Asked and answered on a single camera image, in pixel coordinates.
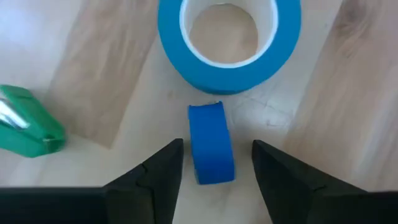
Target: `laminate floor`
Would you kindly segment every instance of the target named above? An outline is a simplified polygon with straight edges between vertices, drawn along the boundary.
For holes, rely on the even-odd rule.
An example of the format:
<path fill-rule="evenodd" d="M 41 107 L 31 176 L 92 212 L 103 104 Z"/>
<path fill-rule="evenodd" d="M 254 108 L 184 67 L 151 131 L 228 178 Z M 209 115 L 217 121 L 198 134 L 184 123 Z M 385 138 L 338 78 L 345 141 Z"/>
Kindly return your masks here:
<path fill-rule="evenodd" d="M 70 132 L 55 154 L 26 159 L 1 150 L 0 185 L 104 185 L 184 138 L 174 223 L 271 223 L 252 168 L 253 139 L 364 189 L 398 189 L 398 3 L 302 0 L 302 31 L 289 61 L 233 96 L 196 90 L 173 68 L 157 35 L 157 4 L 0 0 L 0 83 L 32 90 Z M 216 26 L 237 34 L 204 54 L 220 61 L 252 54 L 256 31 L 245 12 L 217 6 L 206 13 L 191 33 L 197 44 L 208 47 L 212 36 L 226 33 Z M 218 16 L 240 22 L 211 23 Z M 213 31 L 201 36 L 205 28 Z M 187 106 L 218 100 L 237 176 L 201 186 L 190 157 Z"/>

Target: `wood grain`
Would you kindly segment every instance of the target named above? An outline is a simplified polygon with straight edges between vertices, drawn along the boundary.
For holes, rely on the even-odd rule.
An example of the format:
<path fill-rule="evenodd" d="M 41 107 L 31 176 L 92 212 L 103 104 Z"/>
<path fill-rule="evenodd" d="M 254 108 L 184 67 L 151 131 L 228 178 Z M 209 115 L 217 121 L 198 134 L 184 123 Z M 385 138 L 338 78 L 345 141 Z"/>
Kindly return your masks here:
<path fill-rule="evenodd" d="M 368 190 L 398 189 L 398 2 L 346 0 L 284 149 Z"/>
<path fill-rule="evenodd" d="M 69 131 L 111 147 L 156 35 L 157 5 L 85 2 L 47 95 Z"/>

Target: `tape core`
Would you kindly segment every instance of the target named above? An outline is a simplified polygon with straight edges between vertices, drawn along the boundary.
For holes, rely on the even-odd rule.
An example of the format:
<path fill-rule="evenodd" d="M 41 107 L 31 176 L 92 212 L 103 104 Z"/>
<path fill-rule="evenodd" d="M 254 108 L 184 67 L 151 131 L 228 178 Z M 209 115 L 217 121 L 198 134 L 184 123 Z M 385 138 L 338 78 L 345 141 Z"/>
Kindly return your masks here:
<path fill-rule="evenodd" d="M 256 53 L 246 60 L 235 63 L 214 62 L 202 55 L 191 43 L 189 33 L 199 14 L 215 4 L 233 4 L 245 10 L 256 23 L 258 45 Z M 189 50 L 202 62 L 218 68 L 238 68 L 255 62 L 271 46 L 279 24 L 275 0 L 183 0 L 180 8 L 180 30 Z"/>

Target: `green tape dispenser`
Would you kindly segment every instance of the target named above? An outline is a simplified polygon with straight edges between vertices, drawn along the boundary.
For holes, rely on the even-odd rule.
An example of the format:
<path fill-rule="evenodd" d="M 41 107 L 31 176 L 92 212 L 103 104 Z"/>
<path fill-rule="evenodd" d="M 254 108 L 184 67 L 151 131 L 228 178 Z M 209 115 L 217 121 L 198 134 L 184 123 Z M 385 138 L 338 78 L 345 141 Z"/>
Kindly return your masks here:
<path fill-rule="evenodd" d="M 29 90 L 0 85 L 0 148 L 37 157 L 64 144 L 65 129 Z"/>

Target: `tape roll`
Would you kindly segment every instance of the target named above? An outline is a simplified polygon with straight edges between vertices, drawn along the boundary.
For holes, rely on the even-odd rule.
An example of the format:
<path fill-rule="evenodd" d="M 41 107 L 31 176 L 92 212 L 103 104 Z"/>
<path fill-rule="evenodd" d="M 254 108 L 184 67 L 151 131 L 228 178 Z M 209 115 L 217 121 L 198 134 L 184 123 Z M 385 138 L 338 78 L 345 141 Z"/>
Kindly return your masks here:
<path fill-rule="evenodd" d="M 198 183 L 219 184 L 234 180 L 234 158 L 222 102 L 189 106 L 188 117 Z"/>
<path fill-rule="evenodd" d="M 213 62 L 189 39 L 197 16 L 224 3 L 244 9 L 257 26 L 257 52 L 242 62 Z M 239 93 L 270 78 L 292 54 L 300 26 L 300 0 L 160 0 L 159 4 L 160 39 L 171 63 L 191 85 L 214 94 Z"/>

